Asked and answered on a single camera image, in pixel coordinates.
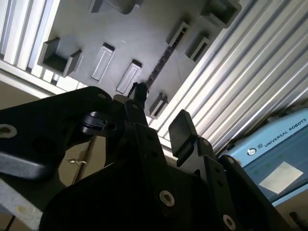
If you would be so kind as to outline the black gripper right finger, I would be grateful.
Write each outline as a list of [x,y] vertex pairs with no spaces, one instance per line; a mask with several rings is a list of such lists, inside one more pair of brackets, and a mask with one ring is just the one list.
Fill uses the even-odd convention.
[[181,110],[168,128],[191,231],[284,231],[286,221],[229,155],[216,157]]

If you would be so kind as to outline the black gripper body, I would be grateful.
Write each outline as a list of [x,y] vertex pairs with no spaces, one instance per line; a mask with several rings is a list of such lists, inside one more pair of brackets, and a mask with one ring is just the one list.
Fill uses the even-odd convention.
[[213,211],[200,179],[168,168],[175,205],[171,216],[151,197],[142,171],[115,163],[59,192],[40,221],[42,231],[215,231]]

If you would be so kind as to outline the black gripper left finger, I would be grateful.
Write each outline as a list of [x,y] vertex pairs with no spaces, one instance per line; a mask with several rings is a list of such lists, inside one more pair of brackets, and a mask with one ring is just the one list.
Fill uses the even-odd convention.
[[63,93],[0,112],[0,207],[17,217],[40,217],[62,190],[56,173],[65,152],[94,136],[107,141],[108,166],[142,171],[146,190],[171,216],[174,189],[156,131],[139,99],[111,98],[97,87]]

